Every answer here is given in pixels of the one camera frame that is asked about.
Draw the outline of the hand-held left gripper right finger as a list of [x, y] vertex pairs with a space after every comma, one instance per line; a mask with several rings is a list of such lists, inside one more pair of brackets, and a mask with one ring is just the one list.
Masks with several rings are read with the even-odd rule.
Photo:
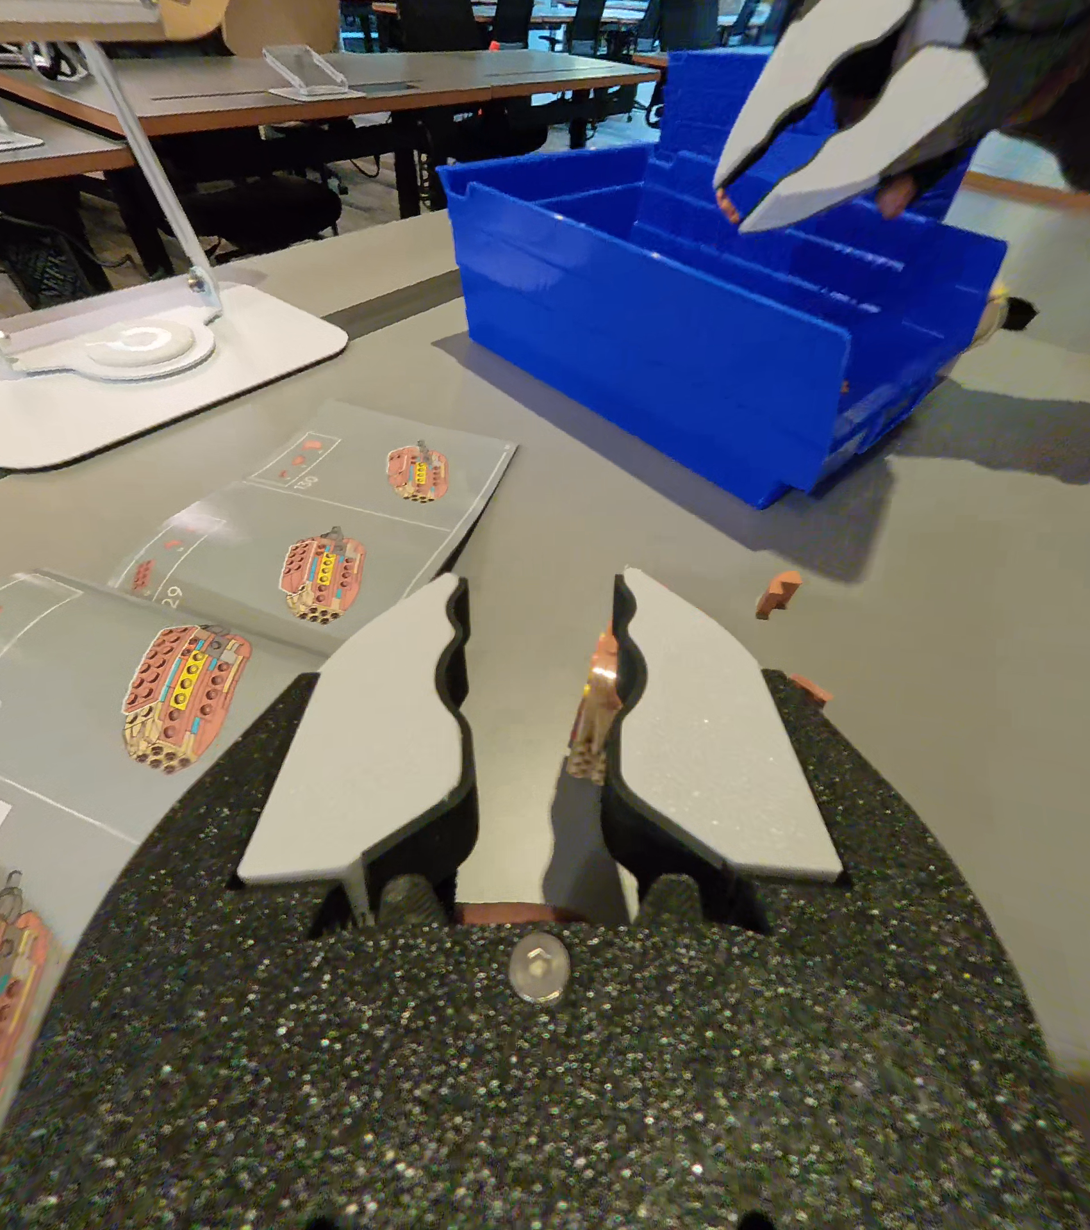
[[612, 633], [619, 707], [600, 826], [640, 907], [682, 877], [708, 921], [767, 925], [759, 883], [839, 884], [844, 863], [751, 651], [636, 566], [614, 578]]

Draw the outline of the reddish-brown toy brick model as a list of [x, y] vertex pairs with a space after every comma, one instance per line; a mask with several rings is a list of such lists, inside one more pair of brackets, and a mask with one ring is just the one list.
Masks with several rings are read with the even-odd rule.
[[615, 689], [617, 640], [610, 624], [588, 661], [583, 693], [555, 780], [553, 849], [541, 880], [542, 901], [462, 902], [462, 925], [595, 924], [618, 926], [636, 913], [627, 875], [601, 833], [606, 742], [621, 708]]

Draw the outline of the blue plastic storage bin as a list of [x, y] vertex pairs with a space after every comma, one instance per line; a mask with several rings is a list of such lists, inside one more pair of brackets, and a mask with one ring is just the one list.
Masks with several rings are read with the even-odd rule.
[[833, 480], [973, 343], [1007, 243], [858, 197], [741, 236], [710, 179], [768, 49], [669, 55], [659, 137], [438, 169], [470, 338], [763, 510]]

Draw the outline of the clear acrylic stand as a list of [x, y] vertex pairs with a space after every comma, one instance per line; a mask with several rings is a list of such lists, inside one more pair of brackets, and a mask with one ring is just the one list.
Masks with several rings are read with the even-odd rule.
[[327, 59], [304, 43], [265, 45], [265, 63], [274, 70], [279, 84], [267, 92], [296, 102], [361, 97], [347, 78]]

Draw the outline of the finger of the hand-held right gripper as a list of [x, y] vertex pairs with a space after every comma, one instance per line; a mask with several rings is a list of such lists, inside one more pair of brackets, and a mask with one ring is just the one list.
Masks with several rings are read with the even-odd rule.
[[719, 154], [712, 187], [726, 192], [778, 132], [806, 111], [849, 56], [896, 33], [913, 1], [817, 1], [782, 33]]
[[741, 234], [792, 227], [876, 186], [889, 165], [974, 100], [986, 75], [974, 54], [922, 46], [887, 81], [874, 105], [814, 157], [782, 178], [738, 223]]

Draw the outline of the toy brick instruction booklet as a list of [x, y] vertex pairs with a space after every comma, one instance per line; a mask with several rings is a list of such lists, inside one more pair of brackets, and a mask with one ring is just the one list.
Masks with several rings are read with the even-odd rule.
[[329, 402], [108, 585], [0, 582], [0, 1130], [137, 847], [299, 675], [445, 574], [515, 451]]

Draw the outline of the grey desk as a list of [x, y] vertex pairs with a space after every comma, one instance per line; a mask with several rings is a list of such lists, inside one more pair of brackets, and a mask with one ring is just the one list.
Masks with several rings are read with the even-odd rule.
[[[256, 257], [244, 274], [350, 336], [344, 356], [46, 473], [0, 476], [0, 579], [105, 580], [323, 401], [519, 448], [465, 546], [481, 802], [464, 902], [541, 902], [550, 804], [614, 574], [644, 569], [827, 713], [981, 898], [1090, 1141], [1090, 356], [973, 350], [819, 498], [755, 511], [477, 346], [444, 215]], [[755, 617], [772, 576], [803, 578]]]

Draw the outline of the brown-top office table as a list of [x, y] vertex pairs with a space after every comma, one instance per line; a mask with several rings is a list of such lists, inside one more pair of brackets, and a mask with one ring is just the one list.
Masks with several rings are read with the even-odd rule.
[[0, 118], [26, 141], [0, 145], [0, 188], [70, 177], [104, 178], [149, 275], [172, 270], [152, 216], [145, 172], [127, 143], [76, 127], [56, 115], [0, 98]]
[[418, 152], [429, 127], [450, 115], [506, 109], [517, 100], [565, 96], [533, 115], [533, 127], [567, 123], [572, 146], [583, 147], [586, 124], [614, 92], [635, 95], [655, 69], [610, 59], [535, 49], [431, 52], [337, 51], [326, 57], [355, 91], [353, 97], [294, 100], [276, 93], [278, 75], [261, 57], [182, 56], [122, 59], [111, 65], [122, 93], [155, 146], [200, 133], [390, 115], [381, 124], [344, 132], [329, 161], [395, 156], [399, 215], [419, 215]]

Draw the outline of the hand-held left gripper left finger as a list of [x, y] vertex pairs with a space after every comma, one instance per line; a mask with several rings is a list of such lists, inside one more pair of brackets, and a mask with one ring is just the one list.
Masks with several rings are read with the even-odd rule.
[[447, 910], [478, 836], [467, 582], [445, 573], [356, 631], [318, 672], [237, 866], [246, 886], [337, 886], [372, 921], [417, 875]]

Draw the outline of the black office chair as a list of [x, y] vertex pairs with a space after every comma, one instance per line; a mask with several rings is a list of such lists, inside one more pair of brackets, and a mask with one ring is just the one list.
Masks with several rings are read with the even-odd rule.
[[228, 245], [237, 256], [337, 233], [341, 198], [314, 179], [273, 172], [196, 180], [174, 166], [167, 175], [195, 234]]

